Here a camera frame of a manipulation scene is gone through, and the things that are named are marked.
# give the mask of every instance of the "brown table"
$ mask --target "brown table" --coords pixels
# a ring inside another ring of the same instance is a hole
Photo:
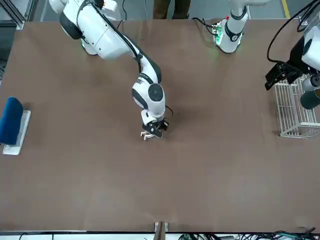
[[[283,23],[248,21],[225,54],[192,20],[125,22],[160,65],[174,110],[165,138],[148,142],[130,56],[103,61],[58,23],[26,23],[0,88],[1,111],[8,96],[32,111],[21,154],[0,155],[0,230],[320,230],[320,140],[280,138],[264,88]],[[296,26],[273,58],[287,59]]]

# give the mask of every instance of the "white wire rack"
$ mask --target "white wire rack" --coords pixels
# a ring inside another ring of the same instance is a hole
[[[306,139],[320,133],[314,109],[307,110],[300,104],[305,92],[302,82],[306,77],[298,78],[293,84],[284,80],[274,85],[281,137]]]

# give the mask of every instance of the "blue object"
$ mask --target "blue object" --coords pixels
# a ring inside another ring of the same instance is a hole
[[[4,106],[0,119],[0,143],[15,145],[20,131],[20,123],[24,107],[21,102],[10,96]]]

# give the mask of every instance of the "cable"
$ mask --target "cable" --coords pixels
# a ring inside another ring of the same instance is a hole
[[[214,25],[216,25],[218,22],[215,22],[214,24],[210,25],[210,24],[206,24],[206,21],[205,21],[204,18],[202,18],[202,20],[200,20],[200,18],[198,18],[198,17],[193,17],[192,19],[199,21],[203,26],[205,26],[205,28],[207,29],[207,31],[208,31],[211,35],[217,36],[217,34],[215,34],[215,33],[213,33],[212,31],[210,31],[209,28],[213,28]]]
[[[118,30],[118,28],[120,27],[120,24],[123,23],[123,20],[121,20],[118,24],[118,26],[116,26],[116,29]]]
[[[312,5],[311,5],[311,6],[305,11],[305,13],[303,14],[303,16],[301,17],[301,21],[299,22],[298,27],[296,28],[296,31],[297,31],[298,33],[301,33],[301,32],[303,32],[303,31],[306,29],[307,26],[304,26],[303,28],[300,29],[301,24],[310,17],[310,15],[314,12],[314,10],[317,8],[317,6],[318,6],[319,4],[320,4],[320,1],[317,2],[317,3],[313,6],[313,8],[311,8],[311,7],[312,7]]]
[[[19,240],[21,240],[21,238],[22,238],[23,235],[28,235],[28,233],[27,233],[27,232],[22,233],[22,234],[20,235],[20,237],[19,237]]]
[[[124,20],[127,21],[127,11],[125,10],[125,0],[122,1],[122,9],[123,9],[123,11],[124,11],[124,13],[125,13]]]
[[[305,12],[304,14],[302,15],[302,17],[300,18],[300,23],[298,24],[298,27],[296,28],[296,31],[298,33],[304,31],[306,29],[307,26],[305,26],[303,29],[300,29],[301,27],[301,24],[307,19],[306,15],[308,14],[308,12],[310,11],[312,6],[310,6]]]
[[[146,14],[146,19],[149,20],[149,16],[148,16],[148,11],[147,11],[147,7],[146,7],[146,3],[147,0],[144,0],[144,10],[145,10],[145,14]]]
[[[171,114],[171,116],[165,117],[164,119],[170,119],[170,118],[172,118],[172,117],[174,116],[174,111],[173,111],[170,107],[168,107],[167,105],[165,105],[165,107],[166,107],[167,109],[169,109],[172,114]]]
[[[291,18],[289,18],[280,28],[279,30],[276,32],[276,34],[274,35],[273,39],[271,40],[270,42],[270,45],[268,47],[268,50],[266,52],[266,58],[268,59],[268,61],[272,62],[272,63],[277,63],[277,64],[285,64],[285,65],[288,65],[290,66],[291,68],[294,68],[296,69],[297,71],[301,72],[301,70],[299,70],[298,68],[284,62],[284,61],[281,61],[281,60],[275,60],[275,59],[271,59],[270,58],[270,49],[271,49],[271,46],[272,44],[274,43],[274,41],[276,40],[277,36],[279,35],[279,33],[282,31],[282,29],[284,29],[284,27],[290,23],[294,18],[296,18],[300,13],[302,13],[303,11],[305,11],[307,8],[309,8],[310,6],[312,6],[314,3],[316,3],[317,1],[319,0],[313,0],[311,3],[309,3],[308,5],[306,5],[304,8],[302,8],[300,11],[298,11],[295,15],[293,15]]]

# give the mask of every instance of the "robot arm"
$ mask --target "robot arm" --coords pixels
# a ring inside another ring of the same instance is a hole
[[[244,27],[248,19],[247,6],[259,6],[268,3],[270,0],[230,0],[231,13],[229,19],[218,23],[218,36],[215,37],[215,44],[225,53],[236,51],[241,42]]]
[[[142,108],[142,128],[147,138],[162,137],[166,98],[160,85],[160,67],[128,36],[119,32],[100,12],[103,0],[69,0],[60,15],[63,30],[73,39],[81,39],[85,50],[104,60],[130,54],[138,63],[139,76],[131,89],[134,101]]]
[[[296,13],[300,14],[305,9],[315,3],[312,1],[302,10]],[[303,74],[309,77],[303,82],[302,87],[305,91],[312,91],[320,87],[320,15],[319,13],[312,19],[307,20],[308,26],[304,29],[303,36],[295,44],[290,52],[289,60],[284,62],[280,60],[272,60],[269,58],[269,50],[267,53],[268,60],[276,63],[274,67],[265,75],[265,88],[270,90],[274,84],[282,80],[287,80],[292,84],[297,78]]]

